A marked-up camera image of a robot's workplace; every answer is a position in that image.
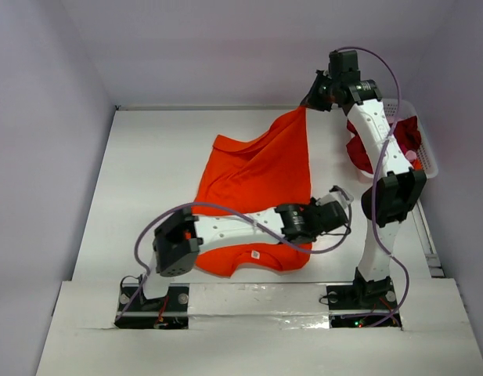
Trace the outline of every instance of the white table surface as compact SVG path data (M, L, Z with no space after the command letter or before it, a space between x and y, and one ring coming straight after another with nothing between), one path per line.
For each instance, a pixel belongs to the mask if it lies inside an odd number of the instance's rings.
M142 272L133 259L133 245L141 229L165 210L192 201L217 134L250 140L265 132L287 110L118 111L103 159L74 280L105 280ZM360 183L348 159L349 139L341 111L308 110L308 144L312 194L321 197L335 184L355 198L352 235L339 250L313 255L292 273L254 267L219 278L195 269L177 282L338 282L351 280L361 258L366 219L360 207L368 184ZM315 243L324 248L329 237ZM150 260L152 234L142 242L141 255ZM412 278L431 278L413 215L403 223L395 254ZM397 266L393 277L402 276Z
M38 376L483 375L481 354L456 285L453 280L431 279L412 216L404 222L395 245L396 255L412 277L409 297L400 311L404 331L298 325L295 329L254 320L254 314L280 320L282 311L299 322L306 315L319 316L314 295L324 286L316 284L276 285L264 295L256 295L253 288L243 291L247 304L242 309L233 308L238 301L227 304L232 300L226 295L228 288L236 285L226 282L352 279L366 234L359 198L368 186L357 181L345 153L348 134L338 111L308 112L308 138L313 194L321 196L337 184L356 199L353 233L339 250L312 256L305 268L294 273L243 268L231 279L199 270L180 277L178 281L194 283L189 293L195 317L189 330L133 331L113 326L119 280L141 273L132 257L139 231L164 210L194 198L218 133L253 139L283 112L117 112L74 279L64 283L60 292ZM148 259L151 241L147 237L143 242L142 253ZM399 269L393 266L391 274L396 291L402 291L405 280ZM261 304L256 303L257 296L263 297ZM289 302L298 302L299 310L293 311ZM321 327L327 327L325 307L321 317L325 318Z

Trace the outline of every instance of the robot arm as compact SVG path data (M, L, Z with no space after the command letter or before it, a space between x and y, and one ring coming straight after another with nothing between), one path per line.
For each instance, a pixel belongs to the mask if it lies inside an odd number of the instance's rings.
M309 204L281 204L247 216L293 244L306 244L347 225L345 209L350 204L351 198L334 187L325 197L312 198ZM177 211L154 230L151 270L156 272L147 278L143 294L146 299L165 296L174 277L188 273L202 253L253 243L279 241L236 216L194 215L190 208Z
M318 70L317 77L301 105L330 111L337 104L355 126L372 166L380 158L390 126L384 113L382 97L375 81L362 81L357 52L334 51L329 71ZM372 219L372 188L362 195L362 210L368 219L363 256L356 269L354 298L361 306L371 305L390 288L390 256L373 235L373 222L384 246L392 251L401 222L413 210L427 180L424 171L414 171L397 141L389 140L377 182L377 217Z

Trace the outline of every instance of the white wall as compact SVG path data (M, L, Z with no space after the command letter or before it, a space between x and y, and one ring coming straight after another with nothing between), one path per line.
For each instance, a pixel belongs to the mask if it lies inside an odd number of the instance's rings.
M0 375L35 374L114 107L59 0L0 0Z
M453 0L63 0L117 104L295 104L351 43L415 73ZM385 95L392 80L362 69Z
M439 166L424 191L428 222L483 352L483 0L458 1L408 95Z

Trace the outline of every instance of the black mounting base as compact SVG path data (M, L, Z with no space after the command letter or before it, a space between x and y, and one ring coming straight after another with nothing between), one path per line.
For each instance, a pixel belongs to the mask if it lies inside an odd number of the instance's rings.
M391 308L398 304L395 297L394 288L388 290L387 293L377 298L372 298L368 302L360 302L356 294L356 287L352 284L338 284L326 286L326 298L328 299L328 308L330 311L355 311L362 309L386 309L387 307L381 301L384 300Z
M121 287L117 314L137 290L138 284ZM128 311L114 323L120 329L187 329L189 318L189 285L173 285L168 288L167 296L146 299L142 293L130 305Z

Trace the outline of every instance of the red wire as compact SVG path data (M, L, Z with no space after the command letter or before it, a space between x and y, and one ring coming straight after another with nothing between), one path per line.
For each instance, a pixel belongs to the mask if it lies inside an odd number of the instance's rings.
M387 302L386 302L385 300L383 300L382 298L379 298L379 300L382 302L382 304L384 304L384 305L385 305L385 306L386 306L386 307L389 309L389 312L392 312L392 308L391 308L391 306L389 305L389 303L387 303Z
M157 314L157 319L154 325L159 324L161 322L161 318L163 316L163 312L166 309L166 305L168 304L168 295L166 295L166 298L164 298L163 306L160 309L160 312Z

